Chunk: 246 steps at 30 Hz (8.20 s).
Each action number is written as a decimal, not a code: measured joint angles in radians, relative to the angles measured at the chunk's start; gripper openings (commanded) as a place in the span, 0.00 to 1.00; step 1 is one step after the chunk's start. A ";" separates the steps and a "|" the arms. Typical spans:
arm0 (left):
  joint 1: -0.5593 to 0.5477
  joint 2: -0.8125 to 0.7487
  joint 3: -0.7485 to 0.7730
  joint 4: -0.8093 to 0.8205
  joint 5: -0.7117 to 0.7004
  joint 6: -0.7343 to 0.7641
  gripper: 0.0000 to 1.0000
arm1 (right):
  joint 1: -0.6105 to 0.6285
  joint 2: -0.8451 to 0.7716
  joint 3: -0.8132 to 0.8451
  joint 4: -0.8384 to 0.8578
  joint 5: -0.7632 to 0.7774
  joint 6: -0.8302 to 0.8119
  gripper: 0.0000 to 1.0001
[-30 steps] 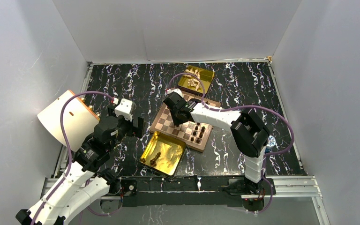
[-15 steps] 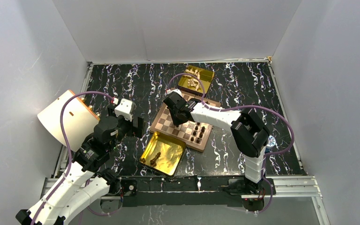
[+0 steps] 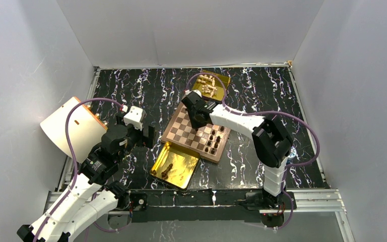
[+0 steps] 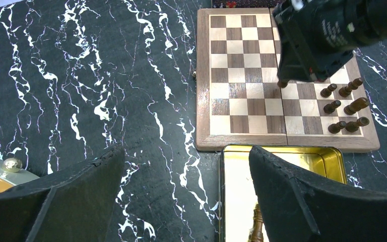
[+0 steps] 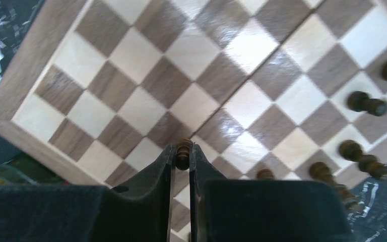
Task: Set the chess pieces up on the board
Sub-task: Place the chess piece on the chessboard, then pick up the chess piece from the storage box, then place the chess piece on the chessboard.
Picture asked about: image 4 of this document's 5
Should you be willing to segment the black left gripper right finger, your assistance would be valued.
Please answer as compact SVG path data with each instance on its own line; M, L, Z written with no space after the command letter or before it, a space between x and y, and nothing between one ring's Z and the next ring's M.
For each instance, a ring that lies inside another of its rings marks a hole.
M270 241L387 241L387 193L331 180L257 145L249 168Z

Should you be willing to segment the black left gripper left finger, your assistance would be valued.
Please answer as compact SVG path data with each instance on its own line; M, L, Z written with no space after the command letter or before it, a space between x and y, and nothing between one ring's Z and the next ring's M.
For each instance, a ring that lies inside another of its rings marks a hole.
M0 193L0 241L105 241L124 171L122 144Z

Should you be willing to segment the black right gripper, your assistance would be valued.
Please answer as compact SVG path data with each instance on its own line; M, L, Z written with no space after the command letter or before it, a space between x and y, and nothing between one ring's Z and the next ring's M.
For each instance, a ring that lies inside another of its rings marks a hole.
M387 1L284 1L272 15L281 44L280 83L324 81L354 49L387 39Z

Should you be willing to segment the dark tall piece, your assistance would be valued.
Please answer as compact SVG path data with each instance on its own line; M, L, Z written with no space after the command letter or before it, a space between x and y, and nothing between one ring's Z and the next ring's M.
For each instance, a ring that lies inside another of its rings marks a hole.
M323 107L323 110L325 113L327 114L331 114L333 113L338 107L341 106L341 101L339 100L334 100L332 101L331 103L328 103L326 104L324 107Z

